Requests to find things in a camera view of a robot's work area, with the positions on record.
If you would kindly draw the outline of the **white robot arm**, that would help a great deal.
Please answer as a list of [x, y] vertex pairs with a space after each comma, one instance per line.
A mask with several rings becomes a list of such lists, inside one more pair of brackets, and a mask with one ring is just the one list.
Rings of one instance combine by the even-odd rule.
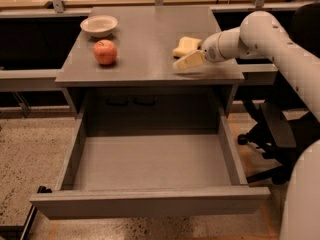
[[[200, 49], [182, 56], [176, 70], [233, 58], [267, 58], [320, 121], [320, 59], [289, 38], [279, 21], [255, 11], [231, 30], [209, 36]], [[292, 172], [279, 240], [320, 240], [320, 141], [303, 151]]]

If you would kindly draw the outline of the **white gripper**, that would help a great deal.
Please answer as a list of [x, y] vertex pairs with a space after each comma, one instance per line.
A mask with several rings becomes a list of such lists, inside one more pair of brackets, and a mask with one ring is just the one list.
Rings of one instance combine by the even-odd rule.
[[173, 63], [175, 71], [183, 71], [189, 68], [197, 67], [205, 63], [205, 59], [211, 63], [220, 61], [220, 53], [218, 49], [218, 38], [220, 34], [215, 33], [209, 36], [202, 44], [202, 50], [194, 50], [185, 56], [179, 58]]

